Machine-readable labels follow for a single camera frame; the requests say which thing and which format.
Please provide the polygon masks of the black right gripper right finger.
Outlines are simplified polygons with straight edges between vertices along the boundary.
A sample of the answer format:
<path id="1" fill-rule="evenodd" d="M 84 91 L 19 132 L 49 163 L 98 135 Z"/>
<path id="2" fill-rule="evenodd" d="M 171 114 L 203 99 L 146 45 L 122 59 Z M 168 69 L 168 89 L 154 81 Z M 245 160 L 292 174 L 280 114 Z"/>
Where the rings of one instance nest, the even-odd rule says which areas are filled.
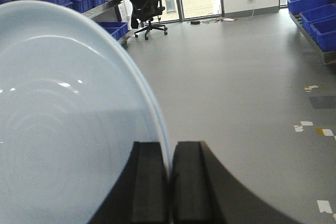
<path id="1" fill-rule="evenodd" d="M 204 141 L 177 143 L 172 186 L 174 223 L 296 223 L 239 182 Z"/>

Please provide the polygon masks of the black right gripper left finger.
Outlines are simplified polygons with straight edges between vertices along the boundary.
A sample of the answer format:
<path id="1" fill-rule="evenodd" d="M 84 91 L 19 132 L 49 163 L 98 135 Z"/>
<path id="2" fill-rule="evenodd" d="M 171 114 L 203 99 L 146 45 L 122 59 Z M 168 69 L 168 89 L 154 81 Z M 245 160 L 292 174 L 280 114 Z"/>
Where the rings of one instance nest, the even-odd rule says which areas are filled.
<path id="1" fill-rule="evenodd" d="M 168 182 L 159 142 L 134 142 L 117 182 L 89 223 L 168 223 Z"/>

